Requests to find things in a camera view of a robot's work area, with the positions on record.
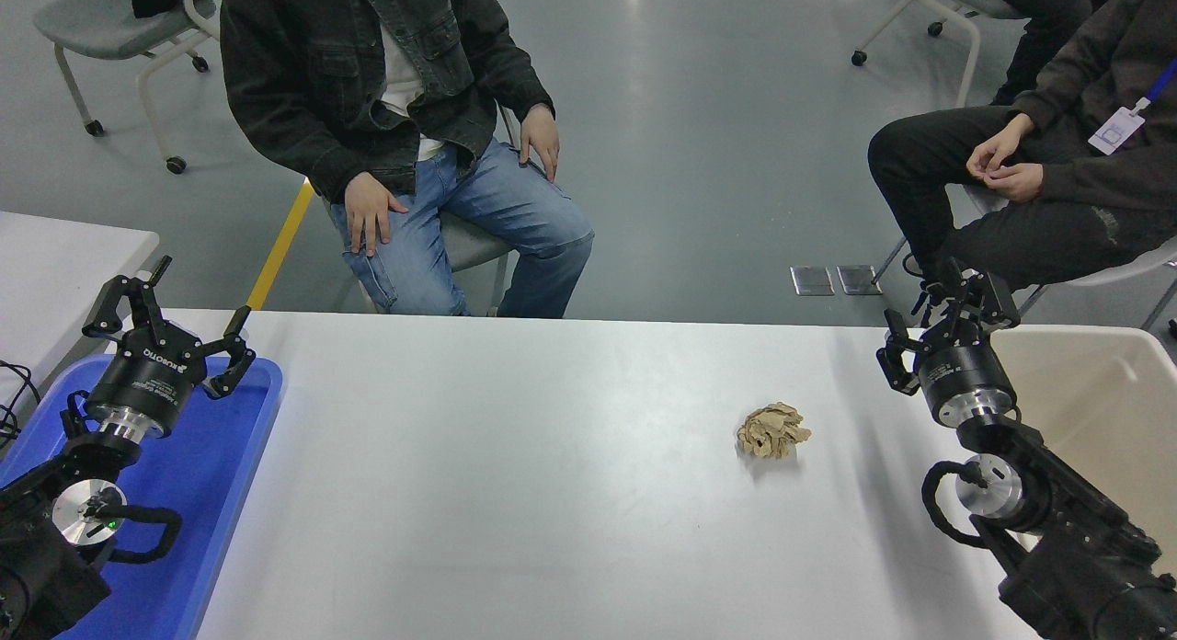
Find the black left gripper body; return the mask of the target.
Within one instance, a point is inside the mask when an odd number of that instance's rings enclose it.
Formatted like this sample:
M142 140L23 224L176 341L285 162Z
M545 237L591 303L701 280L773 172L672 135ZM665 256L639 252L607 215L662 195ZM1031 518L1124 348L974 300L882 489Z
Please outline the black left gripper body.
M129 409L148 416L159 429L177 425L195 385L206 376L202 359L185 358L198 336L177 326L165 326L162 346L147 328L127 331L118 352L86 400L86 414L106 421L114 411Z

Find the person's left hand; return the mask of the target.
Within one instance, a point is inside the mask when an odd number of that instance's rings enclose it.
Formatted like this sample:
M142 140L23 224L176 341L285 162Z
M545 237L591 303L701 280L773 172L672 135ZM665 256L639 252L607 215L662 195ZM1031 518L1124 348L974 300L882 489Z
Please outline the person's left hand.
M547 182L556 184L561 145L554 112L548 105L537 104L527 111L520 125L520 134L519 166L526 166L531 153L536 153L541 159Z
M984 187L992 189L1013 204L1025 204L1038 199L1044 184L1042 164L1013 164L997 169L983 169L979 179Z

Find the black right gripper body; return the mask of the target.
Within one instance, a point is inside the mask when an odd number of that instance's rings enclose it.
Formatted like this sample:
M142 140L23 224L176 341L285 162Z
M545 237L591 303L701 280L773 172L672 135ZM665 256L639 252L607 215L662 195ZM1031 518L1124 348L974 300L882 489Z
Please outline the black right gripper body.
M920 392L935 418L1000 416L1016 406L1006 371L980 336L958 344L927 331L915 349L912 376L909 395Z

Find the person's right hand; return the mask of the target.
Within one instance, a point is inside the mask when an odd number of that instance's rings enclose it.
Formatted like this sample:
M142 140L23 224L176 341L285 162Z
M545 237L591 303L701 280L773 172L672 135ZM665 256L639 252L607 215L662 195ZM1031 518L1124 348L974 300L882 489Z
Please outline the person's right hand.
M394 232L390 221L392 213L404 215L408 208L371 172L360 172L346 185L344 213L350 253L375 256L377 245L391 242Z
M1025 113L1018 112L1003 129L972 149L966 161L967 174L976 179L988 179L1016 153L1023 138L1031 132L1035 132L1035 122Z

